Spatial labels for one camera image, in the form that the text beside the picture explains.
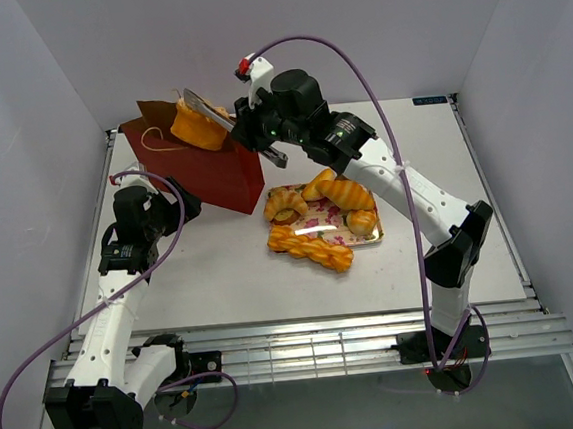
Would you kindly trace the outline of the red paper bag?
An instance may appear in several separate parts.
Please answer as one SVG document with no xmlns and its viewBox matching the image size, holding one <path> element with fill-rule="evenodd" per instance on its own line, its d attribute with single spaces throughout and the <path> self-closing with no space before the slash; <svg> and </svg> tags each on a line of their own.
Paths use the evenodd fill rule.
<svg viewBox="0 0 573 429">
<path fill-rule="evenodd" d="M 175 138 L 176 103 L 138 101 L 140 116 L 120 125 L 145 170 L 177 183 L 202 202 L 252 214 L 265 181 L 259 156 L 227 131 L 221 150 L 209 151 Z"/>
</svg>

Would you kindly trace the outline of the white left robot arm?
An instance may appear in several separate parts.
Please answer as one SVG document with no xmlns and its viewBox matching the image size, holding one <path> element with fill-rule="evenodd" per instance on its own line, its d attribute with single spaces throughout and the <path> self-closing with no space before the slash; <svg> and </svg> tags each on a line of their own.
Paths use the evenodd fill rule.
<svg viewBox="0 0 573 429">
<path fill-rule="evenodd" d="M 63 386 L 45 394 L 54 429 L 143 429 L 143 412 L 159 387 L 178 385 L 191 373 L 182 340 L 165 333 L 128 347 L 137 311 L 150 286 L 163 237 L 178 239 L 182 226 L 201 212 L 201 201 L 173 177 L 168 193 L 152 183 L 157 175 L 125 171 L 117 185 L 113 222 L 100 246 L 96 306 L 80 354 Z"/>
</svg>

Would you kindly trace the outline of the metal serving tongs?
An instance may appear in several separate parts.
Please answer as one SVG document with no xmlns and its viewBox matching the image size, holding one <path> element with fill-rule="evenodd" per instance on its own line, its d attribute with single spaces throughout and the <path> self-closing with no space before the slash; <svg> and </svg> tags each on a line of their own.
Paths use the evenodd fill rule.
<svg viewBox="0 0 573 429">
<path fill-rule="evenodd" d="M 211 121 L 214 121 L 219 126 L 223 127 L 231 133 L 236 125 L 233 119 L 225 117 L 222 113 L 218 112 L 215 108 L 210 106 L 202 97 L 185 88 L 183 90 L 183 98 L 185 104 L 192 110 L 201 115 L 206 116 Z M 268 147 L 267 149 L 257 150 L 265 159 L 268 159 L 277 168 L 285 169 L 288 163 L 288 157 L 285 153 L 280 152 L 276 148 Z"/>
</svg>

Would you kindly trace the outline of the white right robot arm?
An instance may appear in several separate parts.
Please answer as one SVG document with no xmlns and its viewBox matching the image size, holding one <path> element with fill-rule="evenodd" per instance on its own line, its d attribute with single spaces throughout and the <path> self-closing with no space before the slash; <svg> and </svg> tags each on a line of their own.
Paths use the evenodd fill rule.
<svg viewBox="0 0 573 429">
<path fill-rule="evenodd" d="M 469 284 L 493 210 L 466 203 L 430 182 L 402 159 L 392 132 L 380 139 L 361 118 L 330 110 L 317 80 L 305 70 L 276 73 L 260 54 L 238 64 L 248 94 L 235 103 L 231 135 L 247 150 L 285 168 L 275 143 L 299 146 L 316 164 L 357 182 L 412 224 L 418 258 L 425 348 L 443 368 L 466 345 Z"/>
</svg>

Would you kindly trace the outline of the large orange muffin bread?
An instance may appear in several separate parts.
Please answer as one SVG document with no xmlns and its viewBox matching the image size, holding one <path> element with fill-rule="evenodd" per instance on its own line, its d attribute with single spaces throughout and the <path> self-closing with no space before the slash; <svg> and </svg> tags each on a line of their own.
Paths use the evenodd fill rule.
<svg viewBox="0 0 573 429">
<path fill-rule="evenodd" d="M 176 118 L 171 125 L 171 133 L 175 138 L 209 151 L 221 150 L 227 130 L 214 120 L 189 108 L 184 97 L 179 97 L 176 105 Z"/>
</svg>

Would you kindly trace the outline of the croissant bread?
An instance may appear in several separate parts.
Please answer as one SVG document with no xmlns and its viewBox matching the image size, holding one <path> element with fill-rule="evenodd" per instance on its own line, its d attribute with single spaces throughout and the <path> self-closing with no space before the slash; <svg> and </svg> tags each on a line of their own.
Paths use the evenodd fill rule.
<svg viewBox="0 0 573 429">
<path fill-rule="evenodd" d="M 308 204 L 300 193 L 293 190 L 278 190 L 270 196 L 264 207 L 263 216 L 267 221 L 272 221 L 276 215 L 286 209 L 305 215 L 308 212 Z"/>
</svg>

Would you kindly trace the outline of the striped long loaf bread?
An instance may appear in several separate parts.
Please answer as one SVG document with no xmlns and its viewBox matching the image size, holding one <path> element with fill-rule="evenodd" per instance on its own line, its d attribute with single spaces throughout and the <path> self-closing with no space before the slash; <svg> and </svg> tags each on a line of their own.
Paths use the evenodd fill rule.
<svg viewBox="0 0 573 429">
<path fill-rule="evenodd" d="M 369 190 L 350 180 L 323 180 L 316 186 L 320 194 L 340 210 L 373 210 L 375 200 Z"/>
</svg>

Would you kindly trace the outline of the braided twisted bread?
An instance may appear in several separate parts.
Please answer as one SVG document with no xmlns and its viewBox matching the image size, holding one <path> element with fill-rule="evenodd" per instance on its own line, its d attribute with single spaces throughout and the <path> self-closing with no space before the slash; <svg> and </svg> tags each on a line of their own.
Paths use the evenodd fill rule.
<svg viewBox="0 0 573 429">
<path fill-rule="evenodd" d="M 307 258 L 339 273 L 349 270 L 354 260 L 353 251 L 347 246 L 296 235 L 288 226 L 272 226 L 268 238 L 267 246 L 275 253 L 286 253 L 295 259 Z"/>
</svg>

